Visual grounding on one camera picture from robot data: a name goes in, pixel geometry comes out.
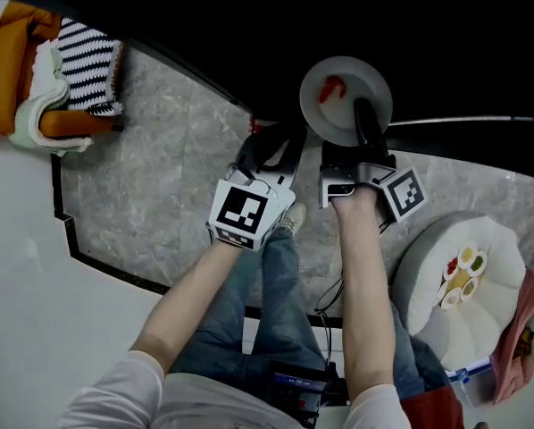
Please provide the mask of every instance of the shoe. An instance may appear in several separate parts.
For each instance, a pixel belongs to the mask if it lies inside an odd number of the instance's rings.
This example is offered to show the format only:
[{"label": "shoe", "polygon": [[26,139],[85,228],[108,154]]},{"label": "shoe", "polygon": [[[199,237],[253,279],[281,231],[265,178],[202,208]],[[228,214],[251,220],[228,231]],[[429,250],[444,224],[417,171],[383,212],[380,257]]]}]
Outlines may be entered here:
[{"label": "shoe", "polygon": [[291,235],[295,235],[305,222],[306,217],[306,205],[302,203],[295,203],[289,208],[285,219],[279,227],[283,229],[289,229]]}]

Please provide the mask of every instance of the gray floor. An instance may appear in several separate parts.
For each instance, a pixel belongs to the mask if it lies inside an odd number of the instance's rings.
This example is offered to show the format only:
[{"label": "gray floor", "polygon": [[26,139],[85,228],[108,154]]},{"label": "gray floor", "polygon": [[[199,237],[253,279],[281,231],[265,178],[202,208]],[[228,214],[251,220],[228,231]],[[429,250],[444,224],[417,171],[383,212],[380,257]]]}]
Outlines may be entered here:
[{"label": "gray floor", "polygon": [[[209,243],[204,227],[217,180],[247,136],[248,115],[156,60],[129,50],[122,68],[122,134],[95,138],[63,158],[63,198],[80,250],[137,276],[172,285]],[[340,275],[338,227],[318,207],[319,139],[310,134],[294,191],[308,206],[296,236],[305,304]],[[408,244],[437,218],[477,210],[513,228],[534,265],[534,179],[465,162],[395,153],[413,164],[430,202],[382,237],[391,276]],[[249,305],[261,305],[258,280]],[[339,315],[340,304],[330,315]]]}]

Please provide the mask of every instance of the pink cloth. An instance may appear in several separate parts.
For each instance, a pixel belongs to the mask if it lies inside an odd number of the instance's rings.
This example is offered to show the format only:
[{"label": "pink cloth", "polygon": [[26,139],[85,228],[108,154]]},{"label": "pink cloth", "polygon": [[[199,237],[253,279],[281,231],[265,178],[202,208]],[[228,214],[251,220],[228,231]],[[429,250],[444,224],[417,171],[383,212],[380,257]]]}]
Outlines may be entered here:
[{"label": "pink cloth", "polygon": [[519,291],[517,311],[509,326],[503,331],[499,343],[490,357],[496,373],[497,384],[493,404],[509,399],[521,389],[534,374],[534,359],[531,355],[516,357],[513,352],[525,325],[534,313],[534,271],[527,269]]}]

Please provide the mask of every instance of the round white ottoman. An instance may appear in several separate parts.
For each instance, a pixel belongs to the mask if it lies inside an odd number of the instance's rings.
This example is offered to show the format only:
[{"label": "round white ottoman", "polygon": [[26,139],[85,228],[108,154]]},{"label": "round white ottoman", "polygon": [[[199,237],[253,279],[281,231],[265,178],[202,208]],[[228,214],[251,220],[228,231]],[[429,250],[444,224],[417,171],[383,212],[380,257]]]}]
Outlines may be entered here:
[{"label": "round white ottoman", "polygon": [[[458,307],[433,307],[444,267],[470,241],[488,254],[478,289]],[[410,335],[428,343],[446,370],[457,370],[493,352],[513,319],[524,275],[511,229],[488,216],[460,212],[433,223],[409,247],[392,300]]]}]

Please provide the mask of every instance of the striped cloth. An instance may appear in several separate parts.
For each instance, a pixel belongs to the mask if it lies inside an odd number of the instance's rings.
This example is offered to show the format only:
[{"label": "striped cloth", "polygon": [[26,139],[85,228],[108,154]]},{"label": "striped cloth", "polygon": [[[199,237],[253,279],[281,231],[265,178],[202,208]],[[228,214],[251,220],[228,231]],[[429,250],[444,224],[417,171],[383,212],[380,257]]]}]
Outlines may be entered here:
[{"label": "striped cloth", "polygon": [[122,113],[116,101],[114,82],[123,44],[69,18],[61,21],[58,49],[63,75],[71,86],[69,110],[85,110],[95,116]]}]

